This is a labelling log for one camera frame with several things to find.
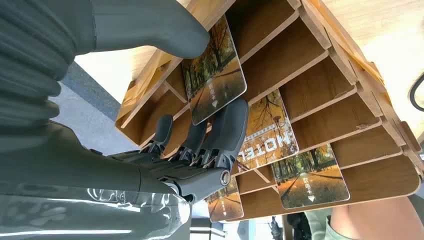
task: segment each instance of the gray carpet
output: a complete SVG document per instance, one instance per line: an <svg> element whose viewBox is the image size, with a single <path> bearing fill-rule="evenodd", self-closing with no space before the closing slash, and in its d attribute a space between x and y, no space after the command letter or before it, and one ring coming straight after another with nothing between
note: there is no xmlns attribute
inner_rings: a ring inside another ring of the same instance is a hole
<svg viewBox="0 0 424 240"><path fill-rule="evenodd" d="M60 95L50 98L60 107L52 120L70 127L81 144L104 155L137 149L115 129L120 103L80 66L73 63L60 85Z"/></svg>

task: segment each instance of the robotic hand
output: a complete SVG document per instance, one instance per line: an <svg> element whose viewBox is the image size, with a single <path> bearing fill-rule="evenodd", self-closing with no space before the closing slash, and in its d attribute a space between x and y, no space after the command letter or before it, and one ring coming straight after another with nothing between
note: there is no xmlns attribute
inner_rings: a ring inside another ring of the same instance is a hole
<svg viewBox="0 0 424 240"><path fill-rule="evenodd" d="M204 142L206 123L192 126L168 159L171 116L141 151L107 157L49 120L59 108L48 97L76 55L151 45L194 58L208 41L175 0L0 0L0 237L166 238L187 221L187 202L226 186L245 137L242 99L216 114Z"/></svg>

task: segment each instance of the wooden organizer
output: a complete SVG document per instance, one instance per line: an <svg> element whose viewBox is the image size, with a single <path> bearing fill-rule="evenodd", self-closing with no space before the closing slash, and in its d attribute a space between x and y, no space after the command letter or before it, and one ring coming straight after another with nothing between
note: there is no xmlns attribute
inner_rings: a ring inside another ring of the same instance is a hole
<svg viewBox="0 0 424 240"><path fill-rule="evenodd" d="M394 112L384 87L372 77L376 70L369 74L341 47L340 36L329 26L336 26L355 56L363 58L324 4L320 2L317 10L311 2L317 0L193 0L188 4L206 29L226 12L247 82L243 98L251 105L279 89L300 152L330 143L351 196L344 202L284 209L270 165L244 173L234 167L244 210L244 217L234 221L406 196L418 189L418 175L424 174L417 155L421 148ZM322 22L322 11L332 24ZM181 59L166 61L168 56L157 51L143 70L151 72L144 75L145 94L131 96L140 79L131 83L125 98L134 98L137 104L115 125L143 146L153 137L158 119L173 115L165 150L170 156L187 137L191 113Z"/></svg>

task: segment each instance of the autumn tree image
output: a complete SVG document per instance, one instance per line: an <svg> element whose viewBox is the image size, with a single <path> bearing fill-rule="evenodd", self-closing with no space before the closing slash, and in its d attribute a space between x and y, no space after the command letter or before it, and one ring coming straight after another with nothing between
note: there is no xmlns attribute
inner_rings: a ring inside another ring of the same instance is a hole
<svg viewBox="0 0 424 240"><path fill-rule="evenodd" d="M329 144L271 166L284 208L345 201L350 197Z"/></svg>
<svg viewBox="0 0 424 240"><path fill-rule="evenodd" d="M203 54L181 62L193 123L197 124L247 89L225 16L209 31Z"/></svg>
<svg viewBox="0 0 424 240"><path fill-rule="evenodd" d="M237 161L239 172L287 158L296 154L298 145L278 90L271 92L249 108L246 138ZM282 171L295 172L284 161Z"/></svg>
<svg viewBox="0 0 424 240"><path fill-rule="evenodd" d="M232 177L228 186L212 193L205 201L211 222L243 217L243 208L236 177Z"/></svg>

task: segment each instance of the transparent plastic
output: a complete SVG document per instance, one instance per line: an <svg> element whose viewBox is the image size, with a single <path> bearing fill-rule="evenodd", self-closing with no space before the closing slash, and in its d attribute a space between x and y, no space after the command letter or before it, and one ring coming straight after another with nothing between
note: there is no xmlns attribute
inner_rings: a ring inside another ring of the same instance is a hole
<svg viewBox="0 0 424 240"><path fill-rule="evenodd" d="M190 216L175 194L0 182L0 239L165 239Z"/></svg>

